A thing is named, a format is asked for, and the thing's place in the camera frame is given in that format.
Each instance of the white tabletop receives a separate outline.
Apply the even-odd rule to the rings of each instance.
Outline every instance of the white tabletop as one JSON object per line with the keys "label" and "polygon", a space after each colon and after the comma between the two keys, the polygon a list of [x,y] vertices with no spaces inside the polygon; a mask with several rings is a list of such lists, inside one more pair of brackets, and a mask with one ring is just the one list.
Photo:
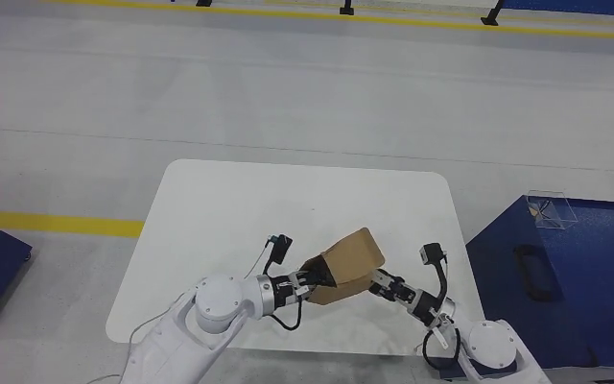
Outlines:
{"label": "white tabletop", "polygon": [[[478,320],[484,312],[446,180],[434,173],[178,160],[167,168],[106,322],[128,341],[192,283],[213,273],[243,277],[271,234],[294,239],[290,272],[347,234],[368,227],[390,273],[437,294],[422,245],[448,251],[448,295]],[[260,273],[264,258],[254,271]],[[288,324],[296,307],[276,312]],[[410,355],[425,329],[398,304],[365,292],[326,306],[306,303],[301,326],[253,321],[236,348]]]}

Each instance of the brown cardboard box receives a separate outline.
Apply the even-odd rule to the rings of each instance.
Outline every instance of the brown cardboard box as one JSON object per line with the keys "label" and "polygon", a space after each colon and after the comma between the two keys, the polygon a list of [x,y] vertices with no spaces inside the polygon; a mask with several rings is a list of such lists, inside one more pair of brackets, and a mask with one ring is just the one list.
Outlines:
{"label": "brown cardboard box", "polygon": [[384,265],[384,256],[367,228],[344,237],[319,256],[310,258],[300,268],[309,271],[321,265],[323,258],[327,272],[335,280],[335,287],[317,286],[308,301],[320,305],[349,298],[371,286],[373,271]]}

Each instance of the concrete floor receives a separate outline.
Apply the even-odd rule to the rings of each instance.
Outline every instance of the concrete floor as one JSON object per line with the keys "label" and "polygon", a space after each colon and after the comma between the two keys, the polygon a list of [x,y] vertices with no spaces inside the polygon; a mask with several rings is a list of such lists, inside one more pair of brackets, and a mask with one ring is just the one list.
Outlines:
{"label": "concrete floor", "polygon": [[[424,170],[468,241],[530,189],[614,200],[612,68],[608,39],[2,0],[0,210],[144,220],[183,157]],[[135,241],[13,234],[35,257],[0,382],[118,372],[105,322]],[[272,380],[438,382],[417,357],[244,350],[205,381]]]}

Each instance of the blue cabinet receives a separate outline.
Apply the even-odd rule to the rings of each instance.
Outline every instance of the blue cabinet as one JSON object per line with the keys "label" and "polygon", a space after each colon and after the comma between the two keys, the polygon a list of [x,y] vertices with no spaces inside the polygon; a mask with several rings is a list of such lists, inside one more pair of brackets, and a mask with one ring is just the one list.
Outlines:
{"label": "blue cabinet", "polygon": [[614,203],[569,200],[578,222],[538,228],[523,196],[467,244],[484,314],[543,368],[614,366]]}
{"label": "blue cabinet", "polygon": [[9,287],[32,247],[0,230],[0,296]]}

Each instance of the yellow stripe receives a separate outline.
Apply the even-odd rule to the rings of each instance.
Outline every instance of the yellow stripe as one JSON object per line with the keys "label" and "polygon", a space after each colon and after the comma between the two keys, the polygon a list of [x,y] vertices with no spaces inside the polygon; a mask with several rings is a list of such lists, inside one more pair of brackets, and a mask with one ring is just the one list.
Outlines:
{"label": "yellow stripe", "polygon": [[312,12],[290,12],[290,11],[268,11],[268,10],[245,10],[245,9],[230,9],[230,8],[209,8],[195,7],[171,3],[140,3],[131,1],[115,1],[115,0],[43,0],[48,3],[63,3],[63,4],[79,4],[89,6],[105,6],[105,7],[121,7],[121,8],[137,8],[147,10],[160,11],[183,11],[183,12],[208,12],[208,13],[223,13],[223,14],[245,14],[254,16],[269,16],[269,17],[289,17],[289,18],[306,18],[320,20],[343,20],[349,22],[363,23],[379,23],[390,25],[405,25],[415,27],[432,27],[444,28],[451,30],[465,31],[488,31],[488,32],[504,32],[516,34],[532,34],[532,35],[554,35],[554,36],[575,36],[575,37],[599,37],[599,38],[614,38],[614,33],[599,32],[599,31],[577,31],[577,30],[555,30],[547,28],[525,28],[513,26],[489,27],[482,25],[480,21],[475,24],[454,23],[446,21],[432,20],[415,20],[396,17],[380,17],[380,16],[345,16],[342,14],[326,14]]}
{"label": "yellow stripe", "polygon": [[[298,6],[298,7],[335,8],[335,9],[339,7],[339,5],[334,5],[334,4],[304,3],[304,2],[283,1],[283,0],[264,0],[264,4],[277,5],[277,6]],[[433,10],[408,10],[408,9],[402,9],[402,8],[374,7],[374,6],[354,6],[353,8],[356,10],[366,10],[366,11],[434,14],[437,16],[453,16],[453,17],[473,18],[473,19],[479,19],[480,17],[485,16],[485,13],[447,12],[447,11],[433,11]],[[530,22],[546,22],[546,23],[555,23],[555,24],[588,24],[588,25],[614,26],[614,21],[573,19],[573,18],[500,15],[497,17],[497,20],[518,20],[518,21],[530,21]]]}
{"label": "yellow stripe", "polygon": [[143,222],[133,220],[0,212],[1,229],[44,230],[137,238],[141,234],[143,225]]}

